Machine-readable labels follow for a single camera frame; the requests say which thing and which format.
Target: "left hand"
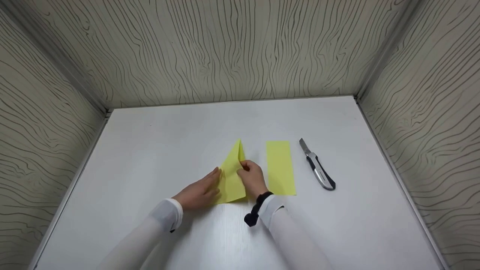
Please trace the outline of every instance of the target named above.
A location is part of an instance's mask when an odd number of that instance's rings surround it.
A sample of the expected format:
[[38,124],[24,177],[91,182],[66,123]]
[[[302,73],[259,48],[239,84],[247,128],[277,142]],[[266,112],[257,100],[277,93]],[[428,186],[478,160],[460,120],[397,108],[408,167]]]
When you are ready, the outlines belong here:
[[195,210],[212,205],[215,196],[220,192],[217,188],[222,170],[216,167],[204,178],[188,185],[172,199],[178,201],[184,211]]

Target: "white surface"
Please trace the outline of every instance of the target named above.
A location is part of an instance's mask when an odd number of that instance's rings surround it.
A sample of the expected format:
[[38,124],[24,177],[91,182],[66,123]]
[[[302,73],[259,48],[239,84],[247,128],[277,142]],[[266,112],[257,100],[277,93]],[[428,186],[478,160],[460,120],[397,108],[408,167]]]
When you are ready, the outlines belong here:
[[[337,190],[316,181],[301,137]],[[38,269],[94,269],[161,199],[219,166],[238,138],[265,173],[265,142],[290,141],[298,195],[286,198],[289,211],[335,269],[438,269],[352,97],[115,110]],[[266,229],[243,223],[250,209],[184,216],[144,268],[286,269]]]

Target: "black wristband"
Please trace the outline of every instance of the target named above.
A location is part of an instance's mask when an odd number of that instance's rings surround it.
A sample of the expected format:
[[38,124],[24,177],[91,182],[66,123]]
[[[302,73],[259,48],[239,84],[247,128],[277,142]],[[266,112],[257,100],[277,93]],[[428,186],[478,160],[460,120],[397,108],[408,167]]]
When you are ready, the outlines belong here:
[[273,195],[270,191],[267,191],[263,194],[260,194],[257,197],[256,204],[253,206],[252,211],[248,214],[245,215],[245,218],[243,218],[243,221],[249,226],[253,227],[257,224],[258,221],[258,211],[260,210],[260,207],[262,207],[262,204],[264,203],[265,199],[268,198],[268,196]]

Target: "white sleeve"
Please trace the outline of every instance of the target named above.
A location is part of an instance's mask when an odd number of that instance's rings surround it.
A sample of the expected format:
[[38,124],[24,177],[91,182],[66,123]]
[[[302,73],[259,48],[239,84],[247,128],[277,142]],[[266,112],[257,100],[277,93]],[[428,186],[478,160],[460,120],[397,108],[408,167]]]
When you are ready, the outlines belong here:
[[280,197],[270,195],[258,214],[292,269],[333,269],[320,247],[290,217]]
[[159,243],[161,235],[177,229],[183,209],[176,200],[161,201],[131,233],[103,259],[98,269],[139,269]]

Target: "wall panel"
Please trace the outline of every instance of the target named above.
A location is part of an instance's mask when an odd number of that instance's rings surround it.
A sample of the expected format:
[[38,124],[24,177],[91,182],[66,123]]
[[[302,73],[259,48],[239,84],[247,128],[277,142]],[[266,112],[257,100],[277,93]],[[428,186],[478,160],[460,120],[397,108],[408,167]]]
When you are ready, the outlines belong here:
[[402,0],[29,0],[114,108],[353,94]]
[[452,269],[480,269],[480,3],[427,0],[360,102]]
[[0,269],[24,269],[102,123],[0,11]]

